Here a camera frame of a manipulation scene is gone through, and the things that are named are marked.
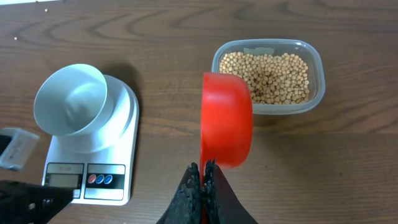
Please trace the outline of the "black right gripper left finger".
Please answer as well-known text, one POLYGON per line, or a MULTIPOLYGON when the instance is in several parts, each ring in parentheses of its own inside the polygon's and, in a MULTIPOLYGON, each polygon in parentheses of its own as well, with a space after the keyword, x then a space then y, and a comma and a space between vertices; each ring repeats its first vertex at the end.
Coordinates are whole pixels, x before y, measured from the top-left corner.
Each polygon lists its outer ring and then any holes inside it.
POLYGON ((200 173, 194 162, 187 167, 164 214, 157 224, 200 224, 202 199, 200 173))

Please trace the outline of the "red measuring scoop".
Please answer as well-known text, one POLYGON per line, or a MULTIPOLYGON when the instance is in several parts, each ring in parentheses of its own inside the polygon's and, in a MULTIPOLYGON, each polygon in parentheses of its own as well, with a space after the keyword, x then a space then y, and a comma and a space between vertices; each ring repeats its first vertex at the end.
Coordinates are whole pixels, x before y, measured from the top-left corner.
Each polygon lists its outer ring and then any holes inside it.
POLYGON ((201 100, 200 178, 215 160, 221 170, 240 166, 252 140, 252 102, 248 86, 235 75, 206 72, 201 100))

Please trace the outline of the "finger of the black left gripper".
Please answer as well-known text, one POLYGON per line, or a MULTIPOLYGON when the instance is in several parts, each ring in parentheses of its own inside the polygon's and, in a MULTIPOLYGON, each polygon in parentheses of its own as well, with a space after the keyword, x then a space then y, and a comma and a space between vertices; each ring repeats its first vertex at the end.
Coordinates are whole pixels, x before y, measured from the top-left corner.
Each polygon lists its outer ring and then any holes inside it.
POLYGON ((1 181, 1 193, 4 194, 1 198, 24 198, 29 202, 43 201, 43 199, 56 202, 71 202, 73 200, 73 189, 48 187, 13 180, 1 181))
POLYGON ((72 197, 1 199, 1 224, 48 223, 72 200, 72 197))

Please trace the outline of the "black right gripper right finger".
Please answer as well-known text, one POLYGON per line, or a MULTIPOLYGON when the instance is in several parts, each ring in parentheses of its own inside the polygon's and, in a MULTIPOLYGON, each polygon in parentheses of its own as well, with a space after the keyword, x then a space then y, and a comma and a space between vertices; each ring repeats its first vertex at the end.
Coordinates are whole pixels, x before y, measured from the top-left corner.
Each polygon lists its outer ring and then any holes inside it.
POLYGON ((205 220, 211 224, 257 224, 242 206, 221 168, 213 159, 205 167, 203 203, 205 220))

